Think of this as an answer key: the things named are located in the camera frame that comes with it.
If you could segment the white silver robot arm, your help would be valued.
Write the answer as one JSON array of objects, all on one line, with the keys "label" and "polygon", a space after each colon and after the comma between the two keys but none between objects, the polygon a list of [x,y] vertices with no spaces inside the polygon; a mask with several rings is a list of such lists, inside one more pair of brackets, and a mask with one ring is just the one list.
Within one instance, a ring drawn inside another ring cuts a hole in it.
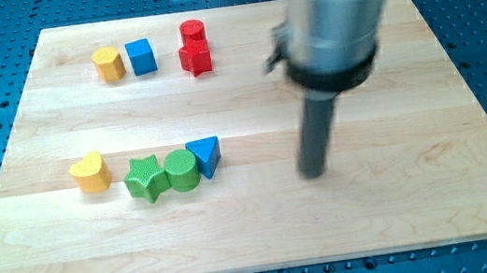
[{"label": "white silver robot arm", "polygon": [[286,0],[285,21],[273,30],[273,70],[284,61],[287,76],[306,101],[331,101],[365,82],[377,52],[384,0]]}]

